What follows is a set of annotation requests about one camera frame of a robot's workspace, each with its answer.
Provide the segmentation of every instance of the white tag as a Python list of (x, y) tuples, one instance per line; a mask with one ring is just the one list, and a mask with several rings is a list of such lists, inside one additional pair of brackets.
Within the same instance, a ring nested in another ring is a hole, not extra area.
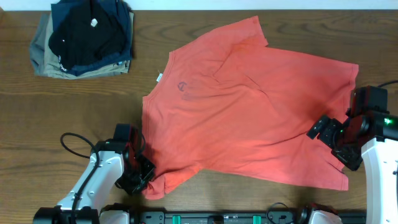
[(157, 77), (156, 81), (159, 82), (160, 79), (162, 78), (163, 73), (160, 73), (159, 76)]
[(98, 23), (98, 21), (97, 21), (96, 19), (93, 19), (93, 20), (91, 21), (91, 26), (92, 26), (92, 27), (95, 27), (95, 26), (97, 26), (97, 23)]

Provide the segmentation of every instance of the beige garment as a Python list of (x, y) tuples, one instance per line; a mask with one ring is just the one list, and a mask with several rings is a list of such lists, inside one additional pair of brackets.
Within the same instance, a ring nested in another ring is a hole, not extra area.
[[(131, 20), (131, 32), (132, 32), (132, 21), (134, 14), (132, 12), (130, 14)], [(111, 65), (106, 65), (101, 67), (100, 69), (86, 72), (81, 75), (74, 76), (72, 74), (64, 73), (60, 71), (60, 64), (58, 61), (58, 57), (51, 51), (49, 47), (49, 39), (51, 34), (53, 33), (52, 28), (52, 16), (50, 15), (49, 22), (47, 24), (46, 33), (45, 33), (45, 42), (44, 42), (44, 70), (43, 74), (52, 78), (64, 78), (64, 79), (79, 79), (79, 78), (94, 78), (94, 77), (103, 77), (106, 73), (107, 76), (113, 72), (114, 75), (117, 75), (119, 72), (127, 73), (129, 71), (130, 61), (123, 61), (122, 64), (117, 65), (116, 63)]]

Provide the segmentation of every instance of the wooden table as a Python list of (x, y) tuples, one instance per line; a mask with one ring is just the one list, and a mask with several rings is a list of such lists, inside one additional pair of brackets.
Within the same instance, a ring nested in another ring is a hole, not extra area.
[[(258, 15), (269, 47), (359, 64), (357, 86), (398, 78), (396, 11), (137, 11), (130, 72), (91, 80), (33, 75), (29, 44), (41, 13), (0, 15), (0, 222), (31, 223), (75, 185), (87, 160), (65, 151), (59, 137), (80, 133), (93, 142), (112, 136), (116, 123), (140, 124), (142, 97), (156, 85), (169, 52), (216, 27)], [(398, 85), (389, 109), (398, 114)], [(67, 144), (88, 153), (86, 144)], [(265, 210), (274, 202), (318, 202), (366, 208), (363, 166), (345, 169), (349, 191), (313, 189), (203, 171), (161, 200), (128, 197), (113, 188), (107, 203), (178, 210)]]

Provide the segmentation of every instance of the green light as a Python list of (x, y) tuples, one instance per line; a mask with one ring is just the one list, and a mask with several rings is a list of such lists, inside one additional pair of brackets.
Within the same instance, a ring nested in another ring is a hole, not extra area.
[(384, 118), (385, 124), (392, 124), (392, 120), (388, 118)]

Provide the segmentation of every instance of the white wall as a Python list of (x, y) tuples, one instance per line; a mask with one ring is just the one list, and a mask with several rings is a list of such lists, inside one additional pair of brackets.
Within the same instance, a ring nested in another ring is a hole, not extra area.
[[(125, 0), (134, 10), (398, 9), (398, 0)], [(5, 11), (50, 10), (58, 0), (0, 0)]]

